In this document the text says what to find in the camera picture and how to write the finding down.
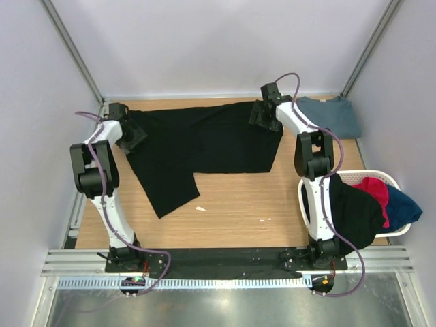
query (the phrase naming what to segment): wooden table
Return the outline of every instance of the wooden table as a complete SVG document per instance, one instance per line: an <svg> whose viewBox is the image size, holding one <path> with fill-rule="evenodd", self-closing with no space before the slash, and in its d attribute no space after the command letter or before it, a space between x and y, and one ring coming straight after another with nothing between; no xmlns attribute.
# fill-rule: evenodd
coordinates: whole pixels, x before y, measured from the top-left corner
<svg viewBox="0 0 436 327"><path fill-rule="evenodd" d="M247 99L180 99L123 102L131 110L216 106ZM363 169L356 142L344 140L342 170ZM195 174L200 197L158 219L124 154L113 148L125 215L143 247L286 247L307 244L294 170L295 137L285 129L271 172ZM334 145L339 161L339 148ZM377 243L386 244L386 239ZM77 249L106 249L102 219L88 201Z"/></svg>

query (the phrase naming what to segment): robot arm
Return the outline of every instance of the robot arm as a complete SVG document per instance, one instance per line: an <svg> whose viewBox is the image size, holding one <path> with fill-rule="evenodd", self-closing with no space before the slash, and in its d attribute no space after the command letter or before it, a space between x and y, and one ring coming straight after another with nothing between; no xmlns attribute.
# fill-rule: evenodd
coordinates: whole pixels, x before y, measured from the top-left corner
<svg viewBox="0 0 436 327"><path fill-rule="evenodd" d="M145 138L146 134L130 119L127 106L110 104L106 120L99 123L94 134L83 143L72 145L69 150L76 188L92 201L102 217L110 239L109 258L107 259L115 266L132 266L142 263L143 253L127 247L108 226L102 208L102 180L90 154L89 143L91 142L106 177L104 200L107 220L124 241L140 247L134 231L125 218L119 200L119 173L112 154L112 147L117 144L124 153L128 154Z"/></svg>
<svg viewBox="0 0 436 327"><path fill-rule="evenodd" d="M292 98L280 94L276 83L262 86L261 91L263 101L255 103L249 123L271 131L278 131L281 123L296 136L294 167L305 185L310 214L307 249L314 267L321 268L339 254L339 240L326 223L333 225L330 178L325 177L334 166L332 136L318 130L297 104L292 106Z"/></svg>

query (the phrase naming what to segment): laundry basket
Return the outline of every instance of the laundry basket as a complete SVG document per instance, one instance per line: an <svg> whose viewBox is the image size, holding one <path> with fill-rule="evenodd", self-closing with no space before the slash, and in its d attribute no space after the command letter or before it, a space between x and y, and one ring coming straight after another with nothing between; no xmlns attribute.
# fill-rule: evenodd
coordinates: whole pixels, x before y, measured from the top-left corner
<svg viewBox="0 0 436 327"><path fill-rule="evenodd" d="M393 187L396 187L397 189L400 189L396 181L389 176L388 174L385 174L384 172L380 172L379 170L344 170L338 172L339 176L341 176L341 179L344 183L347 183L348 185L355 185L362 182L362 180L365 177L375 177L378 179L381 179L386 184L389 184ZM298 183L298 201L300 202L300 210L303 220L305 221L306 228L309 229L309 221L307 220L306 216L306 210L305 206L302 201L302 179ZM383 233L383 234L377 234L375 237L393 237L393 236L400 236L405 234L410 229L410 223L407 225L404 225L399 230L396 230L395 232L390 233Z"/></svg>

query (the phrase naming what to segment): red cloth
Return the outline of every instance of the red cloth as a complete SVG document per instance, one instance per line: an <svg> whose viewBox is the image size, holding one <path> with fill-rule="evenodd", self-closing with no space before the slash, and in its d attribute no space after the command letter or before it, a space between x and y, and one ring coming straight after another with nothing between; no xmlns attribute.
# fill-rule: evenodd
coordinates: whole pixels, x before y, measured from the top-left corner
<svg viewBox="0 0 436 327"><path fill-rule="evenodd" d="M388 214L386 213L386 206L389 201L388 187L386 184L378 178L365 177L361 184L353 185L356 189L365 191L371 194L381 205L383 211L383 217L386 219L383 227L389 227Z"/></svg>

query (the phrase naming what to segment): gray floor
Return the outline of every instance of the gray floor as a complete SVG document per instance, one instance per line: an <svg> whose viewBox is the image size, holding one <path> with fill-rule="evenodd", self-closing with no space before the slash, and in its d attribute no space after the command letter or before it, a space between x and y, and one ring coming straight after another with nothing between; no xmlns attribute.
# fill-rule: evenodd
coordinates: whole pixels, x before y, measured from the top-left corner
<svg viewBox="0 0 436 327"><path fill-rule="evenodd" d="M338 275L332 292L349 290L360 275ZM156 291L120 298L94 313L118 290L58 290L48 326L412 326L395 274L367 275L343 298L321 298L306 289Z"/></svg>

